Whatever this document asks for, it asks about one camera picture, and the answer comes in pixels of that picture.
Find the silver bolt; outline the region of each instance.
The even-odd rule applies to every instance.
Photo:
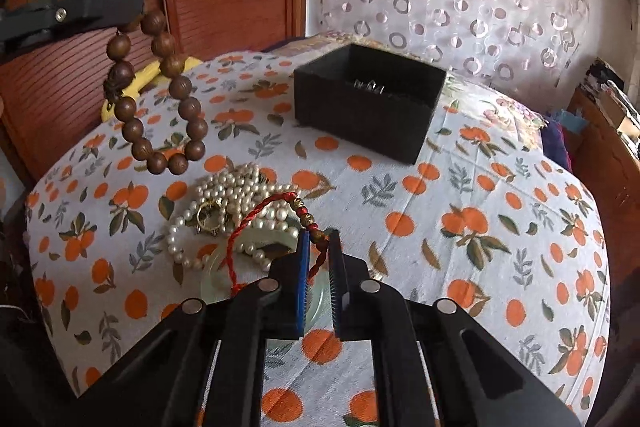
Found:
[[[360,289],[367,293],[376,293],[380,291],[380,283],[378,281],[374,281],[373,279],[367,279],[366,281],[362,281],[360,283]]]
[[[278,289],[278,281],[275,279],[269,279],[265,277],[264,279],[260,279],[258,282],[258,288],[260,288],[263,292],[273,292]]]
[[[441,299],[437,302],[436,308],[439,312],[450,315],[456,312],[456,310],[458,309],[458,305],[451,299]]]
[[[187,315],[194,315],[202,309],[202,301],[200,299],[189,299],[182,303],[182,311]]]
[[[56,20],[62,22],[66,18],[66,10],[64,8],[58,8],[56,10]]]

